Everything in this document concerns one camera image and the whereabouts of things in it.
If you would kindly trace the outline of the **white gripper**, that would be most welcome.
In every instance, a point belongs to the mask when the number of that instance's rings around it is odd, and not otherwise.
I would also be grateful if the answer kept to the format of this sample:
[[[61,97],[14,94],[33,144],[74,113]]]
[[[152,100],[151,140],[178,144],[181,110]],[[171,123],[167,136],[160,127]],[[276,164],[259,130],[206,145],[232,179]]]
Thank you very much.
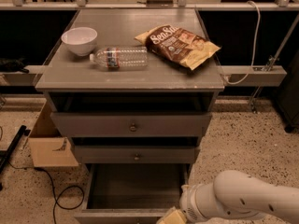
[[[190,223],[206,221],[197,206],[196,192],[200,187],[201,185],[182,185],[179,200],[179,207],[182,212],[176,207],[171,207],[156,224],[186,224],[187,220]]]

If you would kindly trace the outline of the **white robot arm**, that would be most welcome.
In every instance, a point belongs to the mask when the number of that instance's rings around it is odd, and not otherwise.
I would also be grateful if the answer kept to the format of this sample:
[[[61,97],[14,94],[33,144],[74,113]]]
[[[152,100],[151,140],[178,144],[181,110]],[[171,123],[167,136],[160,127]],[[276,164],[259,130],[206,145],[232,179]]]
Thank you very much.
[[[299,224],[299,189],[227,170],[209,184],[184,185],[179,208],[170,208],[156,224],[198,224],[214,217],[255,220],[266,215]]]

